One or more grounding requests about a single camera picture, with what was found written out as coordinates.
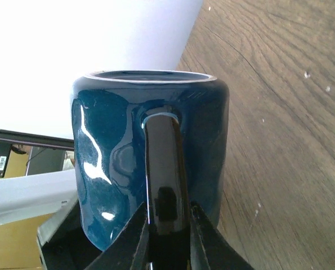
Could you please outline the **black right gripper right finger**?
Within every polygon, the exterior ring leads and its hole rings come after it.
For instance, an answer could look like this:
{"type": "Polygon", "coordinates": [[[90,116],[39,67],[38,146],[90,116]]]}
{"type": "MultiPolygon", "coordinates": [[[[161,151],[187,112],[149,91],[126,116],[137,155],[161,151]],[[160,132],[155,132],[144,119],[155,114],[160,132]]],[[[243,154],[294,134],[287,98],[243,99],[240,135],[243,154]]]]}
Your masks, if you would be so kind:
{"type": "Polygon", "coordinates": [[[223,238],[197,202],[190,204],[192,269],[254,270],[223,238]]]}

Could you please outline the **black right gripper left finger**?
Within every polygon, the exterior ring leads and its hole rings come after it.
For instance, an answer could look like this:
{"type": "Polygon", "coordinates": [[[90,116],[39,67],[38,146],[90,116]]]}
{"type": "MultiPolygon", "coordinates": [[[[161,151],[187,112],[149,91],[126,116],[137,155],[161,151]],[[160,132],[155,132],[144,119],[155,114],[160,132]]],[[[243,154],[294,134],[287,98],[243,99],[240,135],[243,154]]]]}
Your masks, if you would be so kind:
{"type": "Polygon", "coordinates": [[[140,270],[149,265],[149,225],[147,206],[142,203],[113,244],[101,253],[89,270],[140,270]]]}

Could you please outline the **dark blue mug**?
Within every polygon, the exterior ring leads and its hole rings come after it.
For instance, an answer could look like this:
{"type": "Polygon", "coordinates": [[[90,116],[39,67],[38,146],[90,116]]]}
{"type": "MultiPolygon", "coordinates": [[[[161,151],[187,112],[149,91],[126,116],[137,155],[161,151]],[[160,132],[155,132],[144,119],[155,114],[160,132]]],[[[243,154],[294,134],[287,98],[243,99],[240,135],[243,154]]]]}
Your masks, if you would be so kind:
{"type": "Polygon", "coordinates": [[[229,89],[187,71],[96,72],[71,96],[75,175],[82,228],[106,250],[146,201],[144,120],[166,113],[179,122],[189,198],[220,219],[229,89]]]}

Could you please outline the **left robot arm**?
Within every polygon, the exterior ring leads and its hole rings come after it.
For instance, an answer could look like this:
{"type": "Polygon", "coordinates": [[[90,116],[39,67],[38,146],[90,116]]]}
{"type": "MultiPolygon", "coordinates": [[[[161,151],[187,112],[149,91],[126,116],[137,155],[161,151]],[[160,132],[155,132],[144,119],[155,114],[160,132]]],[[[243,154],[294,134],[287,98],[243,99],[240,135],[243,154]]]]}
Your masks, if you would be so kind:
{"type": "Polygon", "coordinates": [[[75,170],[0,179],[0,225],[51,214],[77,193],[75,170]]]}

